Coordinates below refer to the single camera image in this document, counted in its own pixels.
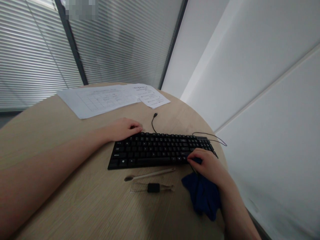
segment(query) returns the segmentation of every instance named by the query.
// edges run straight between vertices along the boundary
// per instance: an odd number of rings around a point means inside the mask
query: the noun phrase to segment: white wall
[[[180,98],[228,0],[189,0],[161,90]]]
[[[320,1],[246,0],[186,103],[217,130],[320,40]]]
[[[272,239],[320,238],[320,45],[219,132],[246,206]]]
[[[319,42],[318,0],[230,0],[187,85],[166,76],[227,142],[245,204],[273,239],[320,238]]]

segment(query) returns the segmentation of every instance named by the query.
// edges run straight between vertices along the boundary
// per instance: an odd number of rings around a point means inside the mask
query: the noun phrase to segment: printed document
[[[140,102],[123,85],[66,89],[57,94],[80,119]]]
[[[137,83],[127,84],[124,85],[124,87],[126,87],[126,89],[128,89],[133,95],[137,96],[141,102],[152,109],[170,103],[170,100],[165,98],[155,88],[149,85]]]

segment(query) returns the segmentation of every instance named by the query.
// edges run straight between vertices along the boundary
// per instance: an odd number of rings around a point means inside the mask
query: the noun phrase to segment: light wood tabletop
[[[121,83],[101,83],[88,87]],[[127,117],[140,122],[144,132],[191,135],[213,134],[191,107],[160,91],[171,103],[151,109],[143,103],[79,119],[58,97],[52,96],[20,113],[0,129],[0,169],[52,149],[89,130]],[[221,239],[224,223],[220,211],[215,222],[198,216],[181,179],[189,165],[176,171],[136,180],[174,185],[173,192],[130,193],[128,175],[141,175],[169,167],[107,170],[114,143],[95,152],[57,189],[24,224],[13,239]],[[219,160],[227,167],[219,143],[212,142]]]

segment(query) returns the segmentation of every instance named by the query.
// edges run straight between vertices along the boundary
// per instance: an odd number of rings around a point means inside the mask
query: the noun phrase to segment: hand
[[[192,159],[195,157],[201,158],[202,163],[198,164],[193,161]],[[206,177],[209,181],[215,183],[219,188],[226,187],[225,185],[231,179],[228,171],[210,151],[196,148],[192,153],[190,153],[187,161],[195,170],[197,170],[197,172]]]
[[[120,118],[105,126],[108,142],[110,141],[122,141],[134,134],[142,131],[140,123],[128,119]]]

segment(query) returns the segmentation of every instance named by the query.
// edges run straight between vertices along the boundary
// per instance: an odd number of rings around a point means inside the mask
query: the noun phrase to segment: window blinds
[[[83,86],[51,0],[0,0],[0,111]]]
[[[159,88],[183,0],[98,2],[97,20],[69,20],[89,84]]]

